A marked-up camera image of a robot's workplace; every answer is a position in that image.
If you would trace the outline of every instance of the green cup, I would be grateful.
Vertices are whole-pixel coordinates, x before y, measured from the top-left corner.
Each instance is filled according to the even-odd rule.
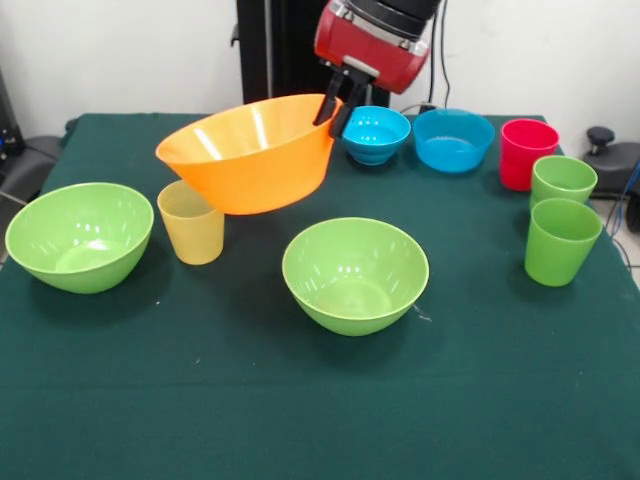
[[[583,203],[566,198],[538,202],[531,210],[527,274],[547,287],[568,285],[601,232],[600,218]]]
[[[598,174],[582,160],[562,155],[539,159],[533,167],[530,206],[548,198],[586,203],[598,183]]]

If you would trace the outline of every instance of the white wall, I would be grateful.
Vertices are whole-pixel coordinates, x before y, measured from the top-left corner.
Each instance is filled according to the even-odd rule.
[[[84,112],[242,103],[234,0],[0,0],[0,67],[25,135]]]
[[[450,0],[445,52],[450,107],[483,114],[543,114],[565,151],[582,155],[585,131],[613,128],[640,141],[639,0]],[[392,105],[426,98],[429,69]],[[444,101],[437,79],[436,100]]]
[[[234,0],[0,0],[0,65],[27,135],[87,111],[217,111],[242,101],[235,18]],[[450,0],[450,106],[543,114],[573,154],[595,123],[640,139],[638,18],[639,0]]]

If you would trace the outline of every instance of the orange bowl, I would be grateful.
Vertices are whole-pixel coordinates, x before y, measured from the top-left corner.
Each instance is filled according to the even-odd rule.
[[[223,213],[290,205],[327,172],[331,122],[313,125],[323,98],[292,95],[212,115],[164,139],[156,156]]]

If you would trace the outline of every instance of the black knob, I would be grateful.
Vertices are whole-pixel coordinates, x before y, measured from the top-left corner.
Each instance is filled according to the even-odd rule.
[[[587,130],[587,137],[591,142],[591,154],[598,155],[615,140],[616,135],[607,127],[591,127]]]

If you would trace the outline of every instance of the bowl rim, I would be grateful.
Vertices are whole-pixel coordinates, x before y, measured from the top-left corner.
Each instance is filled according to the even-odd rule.
[[[420,286],[420,288],[418,289],[417,293],[411,297],[411,299],[406,302],[407,304],[396,308],[392,311],[386,312],[382,315],[378,315],[376,317],[368,317],[368,318],[364,318],[364,317],[354,317],[354,316],[336,316],[334,313],[328,312],[326,310],[320,309],[318,307],[316,307],[315,305],[311,304],[310,302],[307,302],[306,300],[300,298],[293,290],[291,282],[289,281],[289,278],[287,277],[287,272],[285,270],[285,261],[289,255],[289,252],[293,246],[293,244],[303,235],[305,235],[306,233],[310,232],[311,230],[315,230],[316,228],[320,228],[323,225],[327,224],[327,223],[337,223],[337,222],[344,222],[344,221],[358,221],[358,222],[363,222],[363,223],[375,223],[378,225],[382,225],[385,226],[387,228],[389,228],[390,230],[393,230],[395,232],[398,232],[402,237],[406,238],[410,243],[412,243],[416,248],[417,251],[419,252],[420,258],[423,261],[423,265],[425,268],[425,276],[424,276],[424,280],[422,282],[422,285]],[[405,232],[404,230],[396,227],[395,225],[392,225],[390,223],[387,222],[383,222],[381,220],[376,220],[374,218],[367,218],[367,217],[337,217],[337,218],[331,218],[328,220],[323,220],[321,222],[315,223],[307,228],[305,228],[304,230],[302,230],[300,233],[298,233],[295,237],[293,237],[293,239],[289,242],[289,244],[287,245],[287,248],[284,251],[284,254],[282,256],[282,264],[281,264],[281,268],[282,268],[282,276],[284,277],[284,281],[287,285],[287,288],[289,289],[289,291],[291,292],[291,294],[295,297],[295,299],[301,303],[303,303],[306,307],[309,307],[310,309],[322,314],[322,315],[326,315],[328,317],[331,318],[335,318],[338,320],[347,320],[347,321],[357,321],[357,322],[369,322],[369,321],[376,321],[376,320],[380,320],[382,318],[386,318],[392,315],[397,315],[399,313],[402,313],[403,311],[406,311],[408,308],[410,308],[412,305],[415,304],[416,300],[418,300],[418,298],[420,298],[420,296],[424,293],[425,289],[427,288],[427,284],[429,283],[429,278],[431,275],[431,268],[429,265],[429,260],[427,258],[427,254],[425,253],[424,249],[422,248],[422,246],[417,242],[416,239],[414,239],[411,235],[409,235],[407,232]]]
[[[151,221],[149,222],[149,225],[147,227],[147,229],[144,232],[144,235],[141,236],[140,240],[138,240],[133,246],[131,246],[130,248],[128,248],[126,250],[126,252],[124,252],[122,255],[120,255],[117,259],[112,260],[110,262],[106,262],[102,265],[98,265],[98,266],[93,266],[93,267],[88,267],[88,268],[82,268],[82,269],[78,269],[78,270],[73,270],[73,271],[68,271],[68,272],[58,272],[55,270],[45,270],[42,268],[37,268],[37,267],[32,267],[29,264],[27,264],[26,262],[19,260],[13,253],[12,248],[11,248],[11,242],[9,242],[9,236],[11,235],[11,231],[13,228],[15,228],[15,223],[18,221],[18,219],[22,216],[22,215],[26,215],[25,212],[28,211],[29,208],[31,208],[32,205],[36,205],[37,203],[43,201],[44,199],[54,196],[56,194],[59,194],[60,192],[64,192],[66,190],[72,190],[72,189],[76,189],[76,188],[86,188],[86,187],[94,187],[94,186],[108,186],[108,187],[117,187],[118,189],[122,189],[122,190],[128,190],[132,193],[134,193],[136,196],[140,197],[143,200],[143,203],[147,206],[147,208],[149,209],[149,212],[151,212]],[[149,237],[149,235],[151,234],[151,230],[153,228],[153,224],[155,223],[155,212],[153,210],[153,205],[151,204],[151,202],[149,201],[149,199],[144,196],[142,193],[140,193],[139,191],[137,191],[134,188],[128,187],[126,185],[122,185],[119,183],[112,183],[112,182],[85,182],[85,183],[75,183],[73,185],[67,185],[64,187],[60,187],[60,188],[56,188],[55,190],[51,190],[50,192],[45,193],[44,195],[41,195],[40,197],[36,198],[35,200],[33,200],[32,202],[29,202],[26,206],[24,206],[12,219],[11,222],[9,222],[9,226],[7,227],[7,231],[5,233],[5,245],[7,247],[7,252],[9,253],[9,255],[11,256],[11,258],[18,264],[20,265],[22,268],[35,272],[35,273],[42,273],[45,275],[57,275],[57,276],[63,276],[63,275],[77,275],[78,273],[85,273],[85,272],[91,272],[91,271],[95,271],[98,270],[100,268],[103,268],[107,265],[111,265],[114,262],[117,262],[118,260],[126,257],[127,255],[129,255],[131,252],[133,252],[134,250],[136,250],[138,247],[140,247],[140,245],[142,245],[145,241],[147,241],[147,238]]]
[[[195,128],[197,128],[199,125],[209,121],[210,119],[212,119],[213,117],[220,117],[222,115],[231,115],[232,113],[241,110],[241,109],[249,109],[252,107],[257,107],[261,104],[267,103],[267,102],[274,102],[274,101],[281,101],[284,102],[286,100],[290,100],[294,97],[318,97],[318,99],[322,99],[324,98],[324,95],[321,93],[300,93],[300,94],[292,94],[292,95],[283,95],[281,97],[273,97],[273,98],[265,98],[264,100],[258,100],[255,102],[251,102],[251,103],[246,103],[243,105],[238,105],[236,107],[232,107],[229,108],[227,110],[223,110],[221,112],[217,112],[217,113],[213,113],[211,115],[206,115],[203,118],[200,118],[198,120],[195,120],[181,128],[178,128],[177,130],[174,130],[173,132],[171,132],[169,135],[167,135],[166,137],[164,137],[160,143],[158,143],[156,145],[155,148],[155,156],[158,160],[160,160],[163,163],[166,163],[167,165],[186,165],[186,166],[190,166],[190,165],[208,165],[211,163],[224,163],[224,162],[232,162],[232,161],[241,161],[243,159],[246,159],[247,157],[251,157],[254,156],[256,154],[265,152],[265,151],[270,151],[270,150],[275,150],[275,149],[279,149],[282,147],[285,147],[287,145],[290,145],[294,142],[297,142],[298,140],[300,140],[303,137],[306,137],[307,135],[311,135],[314,133],[317,133],[318,130],[325,128],[325,127],[330,127],[331,122],[333,121],[333,119],[335,118],[335,116],[338,114],[338,111],[340,110],[340,107],[344,104],[344,102],[340,99],[340,98],[336,98],[336,107],[333,110],[333,115],[331,116],[331,118],[329,118],[328,120],[326,120],[325,122],[321,123],[320,125],[313,125],[313,128],[311,130],[309,130],[306,133],[302,133],[299,135],[296,135],[295,137],[291,137],[290,139],[288,139],[285,142],[282,143],[278,143],[277,145],[272,145],[269,148],[258,148],[255,150],[252,150],[250,152],[246,152],[243,153],[242,155],[236,155],[234,157],[228,157],[228,158],[222,158],[220,160],[215,160],[215,159],[211,159],[211,160],[207,160],[206,162],[184,162],[184,161],[175,161],[174,159],[167,159],[166,155],[161,155],[161,150],[164,150],[167,147],[167,145],[170,145],[174,139],[174,137],[176,137],[178,134],[185,132],[185,131],[189,131],[189,130],[193,130]]]
[[[421,113],[413,121],[413,135],[417,140],[420,140],[418,138],[420,135],[418,134],[418,131],[416,130],[415,127],[416,127],[416,124],[420,126],[420,123],[425,122],[426,119],[429,119],[435,116],[442,116],[447,114],[461,114],[461,113],[470,117],[474,117],[475,119],[479,120],[483,128],[487,132],[491,133],[490,135],[488,135],[487,139],[482,142],[480,146],[474,145],[475,150],[482,150],[484,148],[489,148],[496,139],[496,136],[497,136],[496,127],[494,127],[493,124],[484,115],[480,115],[479,113],[475,113],[475,112],[470,112],[469,110],[463,110],[461,108],[437,108],[435,110],[430,110],[428,112]]]
[[[390,147],[390,146],[397,145],[399,143],[404,142],[407,138],[409,138],[409,135],[411,135],[411,122],[409,121],[409,119],[405,115],[403,115],[402,113],[398,112],[397,110],[394,110],[393,108],[381,107],[379,105],[362,105],[360,107],[356,107],[356,109],[351,114],[351,119],[353,119],[353,116],[356,114],[356,112],[362,111],[362,110],[378,110],[378,111],[379,110],[384,110],[384,111],[391,112],[391,113],[395,114],[396,117],[402,118],[404,120],[403,121],[403,125],[406,127],[406,129],[405,129],[406,133],[404,133],[403,135],[401,135],[400,137],[398,137],[396,140],[394,140],[392,142],[376,143],[375,145],[372,145],[370,143],[359,142],[357,140],[353,140],[351,138],[347,138],[345,136],[347,128],[349,128],[349,125],[347,125],[347,128],[345,128],[345,131],[342,134],[342,140],[343,141],[352,143],[354,145],[365,146],[365,147]]]

